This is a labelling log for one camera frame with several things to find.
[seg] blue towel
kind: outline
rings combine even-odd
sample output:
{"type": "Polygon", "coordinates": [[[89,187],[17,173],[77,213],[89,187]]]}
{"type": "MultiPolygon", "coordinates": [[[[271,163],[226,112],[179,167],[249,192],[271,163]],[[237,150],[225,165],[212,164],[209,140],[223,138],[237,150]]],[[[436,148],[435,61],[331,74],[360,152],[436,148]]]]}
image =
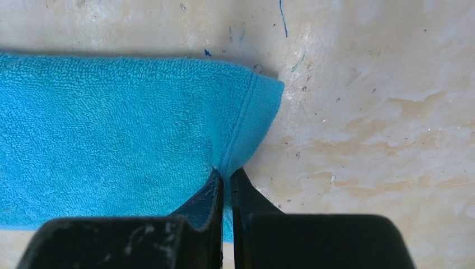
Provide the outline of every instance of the blue towel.
{"type": "Polygon", "coordinates": [[[250,159],[282,91],[218,61],[0,54],[0,228],[169,214],[250,159]]]}

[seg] towel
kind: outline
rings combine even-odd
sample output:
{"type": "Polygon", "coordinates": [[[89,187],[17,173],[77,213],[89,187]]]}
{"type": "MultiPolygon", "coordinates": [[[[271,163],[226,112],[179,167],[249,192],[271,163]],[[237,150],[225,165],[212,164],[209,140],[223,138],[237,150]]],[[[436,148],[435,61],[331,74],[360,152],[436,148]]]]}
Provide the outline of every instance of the towel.
{"type": "Polygon", "coordinates": [[[0,228],[167,215],[213,168],[229,185],[282,92],[280,81],[219,61],[0,54],[0,228]]]}

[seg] blue ink mark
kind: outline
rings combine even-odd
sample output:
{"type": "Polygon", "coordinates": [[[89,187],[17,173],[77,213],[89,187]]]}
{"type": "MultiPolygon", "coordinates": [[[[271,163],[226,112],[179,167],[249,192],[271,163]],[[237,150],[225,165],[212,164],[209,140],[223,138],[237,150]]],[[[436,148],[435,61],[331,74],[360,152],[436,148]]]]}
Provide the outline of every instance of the blue ink mark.
{"type": "Polygon", "coordinates": [[[279,8],[280,8],[280,10],[281,10],[282,22],[283,22],[283,29],[285,30],[285,38],[287,38],[287,37],[288,37],[287,24],[285,23],[285,17],[283,16],[282,0],[279,0],[279,8]]]}
{"type": "Polygon", "coordinates": [[[244,40],[244,35],[246,34],[246,23],[243,22],[243,33],[241,34],[241,37],[239,37],[239,43],[243,42],[244,40]]]}
{"type": "Polygon", "coordinates": [[[291,69],[292,73],[294,73],[297,70],[297,67],[299,67],[299,65],[301,65],[302,62],[304,61],[305,53],[307,53],[307,51],[304,52],[304,55],[302,56],[302,58],[300,58],[300,60],[292,67],[291,69]]]}

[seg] beige tabletop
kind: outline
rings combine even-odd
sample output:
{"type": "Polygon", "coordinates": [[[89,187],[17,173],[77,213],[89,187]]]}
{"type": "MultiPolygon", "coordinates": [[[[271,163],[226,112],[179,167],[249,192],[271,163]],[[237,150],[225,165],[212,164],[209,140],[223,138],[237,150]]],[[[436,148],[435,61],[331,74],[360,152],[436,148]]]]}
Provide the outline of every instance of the beige tabletop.
{"type": "MultiPolygon", "coordinates": [[[[261,65],[286,89],[253,184],[390,218],[419,268],[475,268],[474,27],[473,0],[0,1],[1,50],[261,65]]],[[[31,236],[0,231],[1,269],[31,236]]]]}

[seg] towel fold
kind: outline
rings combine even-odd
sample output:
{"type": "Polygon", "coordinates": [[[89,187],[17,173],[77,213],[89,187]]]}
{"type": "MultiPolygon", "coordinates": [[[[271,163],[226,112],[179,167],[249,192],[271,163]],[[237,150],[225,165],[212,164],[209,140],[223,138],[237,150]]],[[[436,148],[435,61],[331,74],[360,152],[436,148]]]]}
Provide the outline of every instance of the towel fold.
{"type": "Polygon", "coordinates": [[[0,228],[169,214],[250,159],[282,91],[218,61],[0,54],[0,228]]]}

